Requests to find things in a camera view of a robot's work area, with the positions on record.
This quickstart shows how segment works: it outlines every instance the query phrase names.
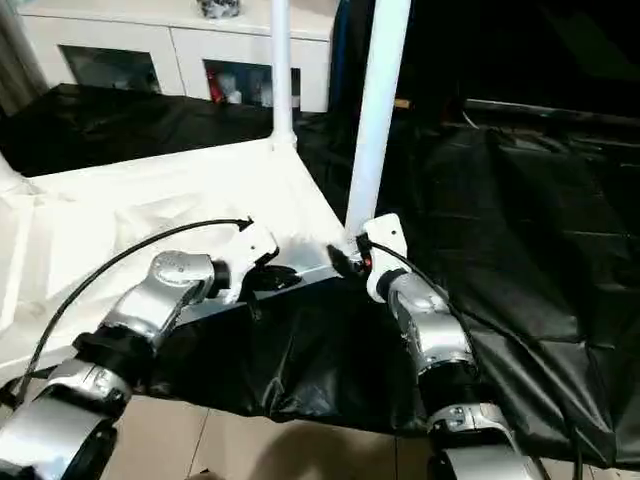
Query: cabinet door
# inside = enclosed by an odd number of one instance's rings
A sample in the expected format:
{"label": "cabinet door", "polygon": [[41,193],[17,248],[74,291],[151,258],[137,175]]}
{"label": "cabinet door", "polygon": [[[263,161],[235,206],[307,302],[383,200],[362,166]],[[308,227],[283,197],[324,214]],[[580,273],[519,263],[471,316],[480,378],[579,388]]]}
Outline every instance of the cabinet door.
{"label": "cabinet door", "polygon": [[[256,89],[270,84],[270,37],[179,28],[172,29],[172,36],[186,95],[212,99],[218,89],[231,90],[236,93],[233,101],[256,104],[262,98],[268,106],[270,92],[261,96]],[[326,111],[330,43],[291,40],[291,67],[294,106],[299,97],[302,111]],[[216,82],[220,73],[223,79]]]}
{"label": "cabinet door", "polygon": [[50,87],[78,83],[184,95],[169,28],[53,17],[22,19]]}

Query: floor tile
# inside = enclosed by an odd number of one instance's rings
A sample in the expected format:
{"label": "floor tile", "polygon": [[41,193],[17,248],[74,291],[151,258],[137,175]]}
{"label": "floor tile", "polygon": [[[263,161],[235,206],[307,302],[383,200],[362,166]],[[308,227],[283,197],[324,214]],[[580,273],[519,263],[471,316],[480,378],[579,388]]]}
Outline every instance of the floor tile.
{"label": "floor tile", "polygon": [[[573,463],[571,462],[561,462],[559,460],[545,458],[542,460],[542,463],[547,469],[551,480],[570,480],[573,478]],[[582,479],[593,480],[593,474],[588,465],[585,465],[582,469]]]}
{"label": "floor tile", "polygon": [[192,473],[223,480],[393,480],[392,436],[212,410]]}
{"label": "floor tile", "polygon": [[640,472],[628,472],[625,470],[602,470],[591,467],[594,480],[640,480]]}
{"label": "floor tile", "polygon": [[398,480],[427,478],[431,447],[426,438],[397,438]]}
{"label": "floor tile", "polygon": [[206,416],[207,409],[184,402],[134,397],[102,480],[185,479]]}

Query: white cabinet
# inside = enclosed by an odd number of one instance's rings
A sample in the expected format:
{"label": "white cabinet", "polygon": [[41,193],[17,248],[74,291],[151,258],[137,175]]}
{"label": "white cabinet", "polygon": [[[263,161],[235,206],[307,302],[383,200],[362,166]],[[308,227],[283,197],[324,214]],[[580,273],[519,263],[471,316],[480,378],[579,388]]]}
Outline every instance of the white cabinet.
{"label": "white cabinet", "polygon": [[[271,0],[244,0],[231,19],[202,17],[195,0],[31,0],[19,7],[49,86],[80,83],[269,104]],[[327,109],[339,0],[291,0],[294,106]]]}
{"label": "white cabinet", "polygon": [[50,87],[147,82],[165,95],[184,94],[167,27],[35,16],[23,22]]}

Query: robotic arm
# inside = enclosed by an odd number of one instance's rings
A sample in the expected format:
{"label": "robotic arm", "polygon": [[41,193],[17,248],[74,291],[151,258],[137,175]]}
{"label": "robotic arm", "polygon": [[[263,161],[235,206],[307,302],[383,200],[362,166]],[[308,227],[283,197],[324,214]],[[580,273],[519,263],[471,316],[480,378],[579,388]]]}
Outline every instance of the robotic arm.
{"label": "robotic arm", "polygon": [[367,291],[375,301],[388,303],[415,365],[435,452],[427,478],[539,479],[491,388],[481,379],[467,336],[443,298],[446,293],[375,248],[374,244],[382,245],[406,257],[398,217],[370,220],[364,231],[358,243],[365,265],[370,265]]}
{"label": "robotic arm", "polygon": [[[398,217],[371,220],[364,231],[358,244],[367,291],[388,303],[415,365],[436,452],[428,478],[538,480],[479,375],[446,293],[384,251],[406,257]],[[271,234],[251,224],[215,258],[158,255],[147,277],[123,295],[98,330],[75,340],[75,358],[57,367],[41,393],[0,430],[0,479],[99,479],[115,447],[113,425],[181,310],[207,297],[237,301],[246,274],[277,251]]]}
{"label": "robotic arm", "polygon": [[115,447],[113,425],[181,310],[205,298],[236,302],[246,274],[277,252],[271,233],[251,224],[214,258],[159,254],[98,330],[74,341],[77,355],[0,430],[0,479],[99,479]]}

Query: black fabric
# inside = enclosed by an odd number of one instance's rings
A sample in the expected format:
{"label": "black fabric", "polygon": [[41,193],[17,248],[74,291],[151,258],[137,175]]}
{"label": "black fabric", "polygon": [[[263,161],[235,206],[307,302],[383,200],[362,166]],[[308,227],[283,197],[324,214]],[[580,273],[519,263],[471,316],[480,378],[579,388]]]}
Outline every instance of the black fabric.
{"label": "black fabric", "polygon": [[[2,121],[0,148],[36,174],[258,138],[268,117],[65,87]],[[419,120],[394,117],[379,213],[400,214],[411,259],[450,290],[518,438],[532,454],[572,459],[575,430],[587,462],[640,469],[637,149],[433,133]],[[297,123],[301,156],[340,216],[354,131],[349,117]],[[176,330],[147,393],[424,434],[408,353],[362,285],[328,280],[259,308],[260,320],[239,307]]]}

